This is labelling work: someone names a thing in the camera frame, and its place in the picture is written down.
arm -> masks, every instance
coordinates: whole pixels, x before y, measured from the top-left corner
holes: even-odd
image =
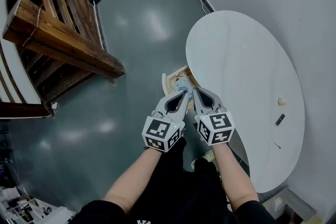
[[[128,214],[145,190],[161,155],[152,148],[145,150],[112,185],[104,200],[119,205]]]
[[[238,164],[227,144],[213,145],[212,148],[232,210],[236,211],[247,201],[259,201],[250,178]]]

round table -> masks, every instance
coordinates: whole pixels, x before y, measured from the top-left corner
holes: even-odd
[[[186,57],[200,86],[231,111],[255,190],[279,186],[298,161],[305,131],[300,82],[279,42],[254,19],[222,10],[193,26]]]

black shirt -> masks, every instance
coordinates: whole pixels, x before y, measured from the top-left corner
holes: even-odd
[[[92,201],[82,208],[70,224],[162,224],[162,223],[258,223],[275,224],[274,218],[265,207],[257,201],[248,201],[241,205],[234,213],[227,207],[220,210],[194,211],[189,216],[174,220],[174,213],[167,216],[158,216],[155,212],[151,216],[142,215],[141,212],[132,212],[125,216],[124,211],[116,204],[108,201]]]

person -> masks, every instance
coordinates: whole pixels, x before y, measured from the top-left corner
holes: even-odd
[[[183,171],[185,145],[182,137],[164,154],[147,148],[103,200],[85,205],[70,224],[276,223],[226,143],[212,146],[220,176],[204,158],[194,172]]]

